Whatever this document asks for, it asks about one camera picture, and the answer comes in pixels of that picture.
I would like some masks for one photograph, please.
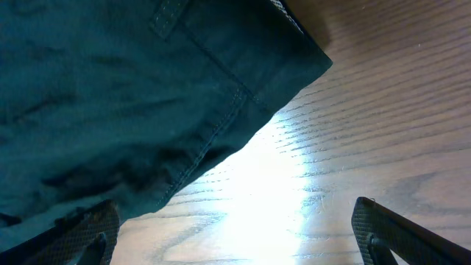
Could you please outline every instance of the wrinkled fabric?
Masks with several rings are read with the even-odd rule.
[[[268,0],[0,1],[0,251],[158,211],[330,65]]]

